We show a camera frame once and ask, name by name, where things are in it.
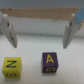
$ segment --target wooden edge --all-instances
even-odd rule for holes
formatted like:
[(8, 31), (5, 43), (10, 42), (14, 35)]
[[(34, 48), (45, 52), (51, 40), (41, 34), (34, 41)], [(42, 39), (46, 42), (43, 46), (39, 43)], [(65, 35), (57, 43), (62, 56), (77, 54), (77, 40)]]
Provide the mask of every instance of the wooden edge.
[(69, 20), (71, 14), (79, 8), (46, 8), (46, 9), (0, 9), (4, 14), (14, 17)]

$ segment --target block top face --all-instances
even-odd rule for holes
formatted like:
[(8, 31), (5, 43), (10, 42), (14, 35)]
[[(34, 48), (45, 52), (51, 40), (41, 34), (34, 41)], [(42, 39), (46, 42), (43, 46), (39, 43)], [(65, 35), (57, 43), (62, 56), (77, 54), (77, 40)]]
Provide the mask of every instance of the block top face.
[(58, 60), (56, 52), (42, 53), (43, 66), (56, 66), (58, 67)]
[(21, 57), (5, 57), (2, 71), (19, 71)]

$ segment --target white plastic part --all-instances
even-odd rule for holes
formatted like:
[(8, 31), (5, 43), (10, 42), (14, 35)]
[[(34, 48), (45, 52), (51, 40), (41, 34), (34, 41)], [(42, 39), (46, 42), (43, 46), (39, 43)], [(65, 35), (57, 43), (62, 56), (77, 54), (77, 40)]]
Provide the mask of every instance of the white plastic part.
[(7, 37), (8, 41), (13, 45), (14, 48), (17, 47), (17, 38), (14, 32), (13, 26), (9, 22), (8, 15), (0, 12), (0, 29), (3, 34)]
[(67, 48), (71, 43), (75, 33), (79, 30), (80, 23), (77, 23), (75, 14), (71, 15), (70, 23), (65, 28), (63, 37), (63, 48)]

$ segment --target toy block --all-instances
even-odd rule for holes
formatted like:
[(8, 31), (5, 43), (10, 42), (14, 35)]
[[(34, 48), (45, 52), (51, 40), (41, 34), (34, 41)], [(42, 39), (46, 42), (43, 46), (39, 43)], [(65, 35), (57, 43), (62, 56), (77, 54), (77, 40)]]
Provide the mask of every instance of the toy block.
[(58, 68), (57, 54), (55, 52), (42, 53), (42, 72), (54, 73)]
[(2, 69), (5, 78), (20, 78), (21, 69), (21, 57), (5, 57)]

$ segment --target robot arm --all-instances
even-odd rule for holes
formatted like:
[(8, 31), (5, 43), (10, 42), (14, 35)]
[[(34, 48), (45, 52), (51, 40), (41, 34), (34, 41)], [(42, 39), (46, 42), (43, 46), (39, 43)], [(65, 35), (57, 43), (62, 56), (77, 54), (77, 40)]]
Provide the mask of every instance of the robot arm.
[(82, 24), (81, 21), (84, 19), (84, 8), (79, 9), (76, 14), (72, 14), (69, 24), (65, 27), (63, 36), (63, 48), (66, 49), (71, 43), (75, 33), (80, 30)]
[(14, 32), (14, 27), (11, 25), (8, 15), (0, 12), (0, 30), (7, 37), (8, 41), (14, 48), (17, 48), (17, 37)]

